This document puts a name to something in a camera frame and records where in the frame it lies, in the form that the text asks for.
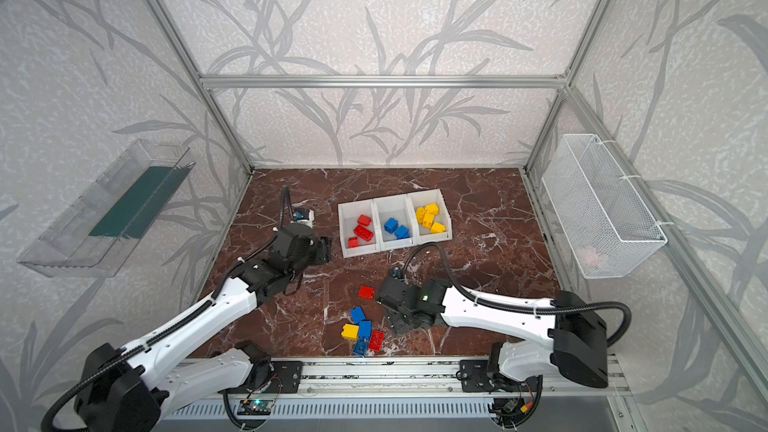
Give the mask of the red lego brick square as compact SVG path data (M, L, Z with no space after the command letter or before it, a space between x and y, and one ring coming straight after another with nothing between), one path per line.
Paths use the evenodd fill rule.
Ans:
M358 292L358 296L362 299L373 300L375 296L375 290L368 286L361 286Z

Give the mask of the red lego brick bottom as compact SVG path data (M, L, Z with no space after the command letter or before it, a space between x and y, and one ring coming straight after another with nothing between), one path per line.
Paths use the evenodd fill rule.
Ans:
M379 352L384 342L385 334L381 331L374 330L368 341L368 349L374 352Z

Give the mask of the red eight-stud lego brick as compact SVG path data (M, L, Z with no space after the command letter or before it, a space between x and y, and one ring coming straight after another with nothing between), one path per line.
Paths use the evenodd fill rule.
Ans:
M362 225L357 225L354 230L354 234L362 241L365 242L372 242L374 238L374 233L368 229L367 227L364 227Z

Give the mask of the red lego brick long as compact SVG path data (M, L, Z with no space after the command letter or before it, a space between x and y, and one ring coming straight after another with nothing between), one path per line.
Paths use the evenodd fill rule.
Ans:
M367 215L360 215L358 218L358 224L364 227L370 226L371 223L372 223L372 218Z

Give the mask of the blue lego brick top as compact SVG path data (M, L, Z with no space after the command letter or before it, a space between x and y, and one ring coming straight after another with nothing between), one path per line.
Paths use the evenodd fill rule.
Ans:
M384 224L384 230L387 233L394 234L395 230L399 227L399 222L395 218L388 219Z

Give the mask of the yellow six-stud lego brick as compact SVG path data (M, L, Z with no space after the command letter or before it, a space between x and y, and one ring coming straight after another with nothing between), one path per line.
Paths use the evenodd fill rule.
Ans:
M423 223L425 215L426 215L426 210L424 207L419 207L416 209L416 218L419 224Z

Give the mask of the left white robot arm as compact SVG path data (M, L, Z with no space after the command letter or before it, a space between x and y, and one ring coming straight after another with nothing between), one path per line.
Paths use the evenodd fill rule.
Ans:
M45 412L41 430L57 430L56 415L71 403L86 431L150 431L177 409L242 386L267 360L253 345L184 370L177 366L222 329L285 293L305 269L330 262L331 254L331 238L317 236L307 222L277 227L199 302L120 348L105 343L91 352L80 382Z

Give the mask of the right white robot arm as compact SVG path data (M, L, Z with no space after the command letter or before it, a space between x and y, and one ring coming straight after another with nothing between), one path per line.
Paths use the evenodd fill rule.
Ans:
M609 385L609 336L599 311L631 312L621 303L588 304L561 291L553 299L513 298L432 279L418 286L386 278L374 299L385 308L391 327L405 333L432 326L482 329L507 336L492 345L487 360L463 360L457 378L465 392L534 390L547 376L559 375L580 386Z

